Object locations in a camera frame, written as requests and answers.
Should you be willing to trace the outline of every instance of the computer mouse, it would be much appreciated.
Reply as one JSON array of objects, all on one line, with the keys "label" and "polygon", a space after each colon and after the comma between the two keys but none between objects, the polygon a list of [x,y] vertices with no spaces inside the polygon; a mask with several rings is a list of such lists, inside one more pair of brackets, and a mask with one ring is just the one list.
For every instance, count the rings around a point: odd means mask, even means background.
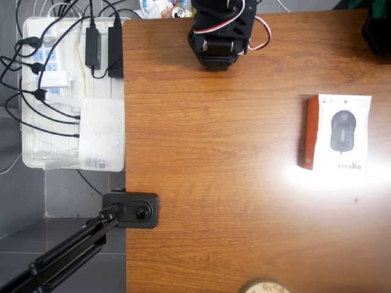
[{"label": "computer mouse", "polygon": [[354,147],[355,116],[346,110],[337,112],[331,120],[331,148],[339,153],[351,151]]}]

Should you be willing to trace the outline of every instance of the black cable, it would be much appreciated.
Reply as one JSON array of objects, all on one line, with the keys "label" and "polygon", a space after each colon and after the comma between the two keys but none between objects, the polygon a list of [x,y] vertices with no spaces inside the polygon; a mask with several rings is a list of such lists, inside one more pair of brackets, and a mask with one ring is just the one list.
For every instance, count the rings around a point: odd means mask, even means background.
[{"label": "black cable", "polygon": [[129,12],[133,12],[139,19],[141,19],[142,20],[142,18],[134,11],[134,10],[131,10],[131,9],[127,9],[127,8],[124,8],[124,9],[120,9],[120,10],[118,10],[118,13],[120,13],[120,12],[122,12],[122,11],[129,11]]},{"label": "black cable", "polygon": [[[4,66],[7,66],[7,64],[4,62],[3,59],[8,60],[8,61],[12,61],[11,58],[8,58],[8,57],[6,57],[6,56],[0,56],[0,62],[3,63]],[[31,63],[26,63],[26,62],[19,61],[19,60],[14,60],[13,62],[14,62],[14,63],[17,63],[17,64],[20,64],[20,65],[25,65],[25,66],[30,67],[31,71],[32,71],[34,74],[36,74],[36,75],[38,75],[39,72],[43,70],[43,65],[42,65],[41,63],[38,63],[38,62],[33,63],[33,64],[31,64]],[[21,68],[22,68],[22,67],[18,67],[18,68],[16,68],[16,69],[13,69],[13,68],[10,67],[9,70],[11,70],[11,71],[18,71],[18,70],[20,70]]]},{"label": "black cable", "polygon": [[19,25],[19,16],[18,16],[19,7],[20,7],[21,2],[22,2],[22,0],[19,0],[18,4],[16,5],[15,19],[16,19],[16,26],[18,28],[18,32],[19,32],[20,36],[23,37],[22,30],[20,29],[20,25]]},{"label": "black cable", "polygon": [[53,132],[53,131],[49,131],[49,130],[45,130],[45,129],[42,129],[42,128],[39,128],[39,127],[36,127],[34,125],[31,125],[29,123],[26,123],[26,122],[23,122],[22,120],[20,120],[19,118],[15,117],[13,113],[11,113],[11,111],[8,110],[8,103],[10,103],[10,101],[12,99],[14,99],[15,97],[17,97],[18,95],[20,95],[20,93],[16,93],[15,95],[11,96],[6,102],[5,102],[5,110],[7,111],[7,113],[13,118],[15,119],[16,121],[18,121],[19,123],[23,124],[23,125],[27,125],[27,126],[30,126],[31,128],[34,128],[36,130],[39,130],[39,131],[43,131],[43,132],[46,132],[46,133],[50,133],[50,134],[54,134],[55,136],[64,136],[64,137],[76,137],[76,138],[79,138],[79,134],[61,134],[61,133],[57,133],[57,132]]},{"label": "black cable", "polygon": [[90,0],[90,16],[91,16],[91,20],[93,20],[93,6],[92,6],[92,0]]},{"label": "black cable", "polygon": [[[0,62],[1,62],[4,66],[7,66],[8,64],[5,63],[5,62],[3,61],[3,59],[4,59],[4,56],[0,56]],[[19,66],[18,68],[12,68],[12,67],[10,67],[9,70],[11,70],[11,71],[18,71],[18,70],[21,70],[21,69],[22,69],[22,66]]]},{"label": "black cable", "polygon": [[[71,2],[71,0],[64,0],[64,3],[69,4],[70,2]],[[67,8],[66,5],[60,5],[59,17],[65,16],[65,15],[64,15],[64,12],[65,12],[65,9],[66,9],[66,8]]]},{"label": "black cable", "polygon": [[98,194],[100,194],[102,197],[104,196],[103,194],[101,194],[94,186],[91,185],[91,183],[88,182],[88,180],[86,180],[86,178],[82,175],[82,173],[80,172],[80,170],[76,170],[79,175],[81,176],[81,178],[83,178],[83,180],[93,189],[95,190]]},{"label": "black cable", "polygon": [[106,76],[106,74],[108,73],[109,69],[111,68],[114,68],[119,62],[121,62],[123,60],[123,57],[119,58],[117,61],[115,61],[112,65],[110,65],[109,67],[107,67],[107,69],[104,71],[104,75],[100,76],[99,78],[97,78],[94,73],[95,73],[95,69],[94,67],[91,68],[91,74],[92,74],[92,77],[95,78],[95,79],[102,79]]},{"label": "black cable", "polygon": [[57,16],[56,8],[53,8],[54,16]]},{"label": "black cable", "polygon": [[33,52],[31,52],[30,54],[27,54],[27,55],[22,55],[22,54],[20,54],[19,47],[21,48],[21,47],[22,47],[23,45],[25,45],[25,44],[23,43],[23,40],[18,41],[18,43],[16,43],[15,46],[14,46],[14,48],[13,48],[13,49],[15,50],[15,52],[17,53],[17,56],[23,57],[23,58],[27,58],[27,57],[32,57],[32,56],[34,56],[34,54],[35,54],[35,53],[39,50],[39,48],[42,46],[43,38],[44,38],[46,32],[47,32],[48,30],[50,30],[51,27],[54,26],[56,23],[58,23],[59,21],[61,21],[61,20],[65,17],[65,15],[68,14],[68,12],[73,8],[73,6],[74,6],[78,1],[79,1],[79,0],[75,0],[74,2],[72,2],[72,3],[70,4],[70,6],[66,8],[66,10],[65,10],[65,12],[64,12],[64,15],[62,15],[62,16],[60,16],[58,19],[54,20],[51,24],[49,24],[48,27],[46,27],[46,29],[42,32],[41,37],[39,38],[39,42],[38,42],[37,44],[34,44],[34,48],[35,48],[35,49],[33,50]]},{"label": "black cable", "polygon": [[[20,78],[19,78],[19,88],[22,88],[22,76],[20,76]],[[34,107],[32,107],[32,106],[30,105],[30,103],[27,102],[27,99],[26,99],[26,97],[24,96],[23,93],[21,93],[21,96],[22,96],[23,101],[26,103],[26,105],[27,105],[33,112],[37,113],[39,116],[41,116],[41,117],[43,117],[43,118],[46,118],[46,119],[49,119],[49,120],[51,120],[51,121],[53,121],[53,122],[57,122],[57,123],[63,123],[63,124],[69,124],[69,125],[75,125],[75,124],[77,124],[77,123],[75,123],[75,122],[61,121],[61,120],[57,120],[57,119],[51,118],[51,117],[49,117],[49,116],[46,116],[46,115],[44,115],[44,114],[38,112]]]},{"label": "black cable", "polygon": [[66,116],[66,117],[73,118],[73,119],[76,119],[76,120],[80,120],[80,116],[78,116],[78,115],[77,115],[77,116],[72,116],[72,115],[66,114],[66,113],[61,112],[60,110],[56,109],[55,107],[49,105],[49,104],[48,104],[47,102],[45,102],[45,101],[41,101],[41,102],[42,102],[42,104],[44,104],[46,107],[52,109],[53,111],[55,111],[55,112],[57,112],[57,113],[59,113],[59,114],[61,114],[61,115],[64,115],[64,116]]},{"label": "black cable", "polygon": [[[126,0],[120,0],[120,1],[117,1],[117,2],[114,2],[112,3],[111,5],[117,5],[117,4],[120,4],[122,2],[125,2]],[[102,9],[100,11],[100,13],[98,14],[98,17],[100,17],[102,15],[102,13],[107,9],[107,8],[110,8],[110,5],[107,5],[104,9]]]},{"label": "black cable", "polygon": [[4,87],[8,87],[9,89],[12,89],[12,90],[16,90],[17,92],[23,92],[23,93],[30,93],[30,94],[33,94],[33,92],[29,91],[29,90],[22,90],[22,89],[18,89],[10,84],[6,84],[5,82],[3,82],[3,78],[5,76],[5,74],[7,73],[7,71],[10,70],[11,68],[11,65],[14,63],[14,61],[16,60],[16,57],[18,56],[18,52],[20,51],[21,49],[21,46],[18,48],[18,51],[15,53],[15,55],[13,56],[13,58],[11,59],[10,63],[8,63],[7,66],[5,66],[5,69],[4,71],[2,72],[1,76],[0,76],[0,84],[2,84]]},{"label": "black cable", "polygon": [[106,3],[108,6],[111,7],[111,9],[114,11],[114,14],[115,14],[115,18],[116,19],[119,19],[120,18],[120,15],[118,14],[118,11],[117,9],[115,9],[114,5],[112,5],[108,0],[102,0],[104,3]]}]

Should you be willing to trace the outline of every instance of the white sticker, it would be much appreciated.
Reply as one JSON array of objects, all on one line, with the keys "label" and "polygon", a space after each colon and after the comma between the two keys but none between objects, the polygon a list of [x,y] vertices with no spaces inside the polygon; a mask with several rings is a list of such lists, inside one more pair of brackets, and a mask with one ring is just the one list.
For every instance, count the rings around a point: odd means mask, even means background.
[{"label": "white sticker", "polygon": [[84,160],[84,166],[90,169],[105,170],[110,167],[110,161],[98,157],[87,157]]}]

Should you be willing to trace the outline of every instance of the black power adapter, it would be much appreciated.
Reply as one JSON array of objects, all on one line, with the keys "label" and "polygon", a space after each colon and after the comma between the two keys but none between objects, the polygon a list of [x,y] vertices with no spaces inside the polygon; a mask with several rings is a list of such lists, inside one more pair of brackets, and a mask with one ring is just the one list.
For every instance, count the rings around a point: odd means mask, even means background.
[{"label": "black power adapter", "polygon": [[122,25],[116,18],[114,27],[109,27],[108,75],[111,78],[123,78]]},{"label": "black power adapter", "polygon": [[86,65],[92,70],[100,69],[101,35],[93,21],[86,30]]}]

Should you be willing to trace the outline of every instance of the white power strip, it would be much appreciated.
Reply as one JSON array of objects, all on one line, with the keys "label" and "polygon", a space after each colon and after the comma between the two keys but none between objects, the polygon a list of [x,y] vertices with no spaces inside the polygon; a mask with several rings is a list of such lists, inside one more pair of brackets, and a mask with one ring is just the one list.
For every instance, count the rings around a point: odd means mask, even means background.
[{"label": "white power strip", "polygon": [[[30,20],[27,23],[27,30],[30,37],[38,37],[40,38],[43,31],[54,21],[55,18],[38,18]],[[45,34],[45,38],[58,38],[58,31],[56,29],[56,26],[52,26]],[[51,42],[50,44],[42,44],[41,48],[31,57],[32,63],[38,62],[38,63],[45,63],[46,59],[49,57],[50,50],[53,46],[54,42]],[[61,62],[61,54],[59,51],[58,46],[55,48],[53,53],[50,55],[49,62],[46,66],[46,72],[51,71],[62,71],[62,62]],[[50,89],[46,88],[44,85],[41,86],[43,89],[47,89],[50,93],[56,94],[56,95],[63,95],[64,90],[61,86],[53,87],[51,86]]]}]

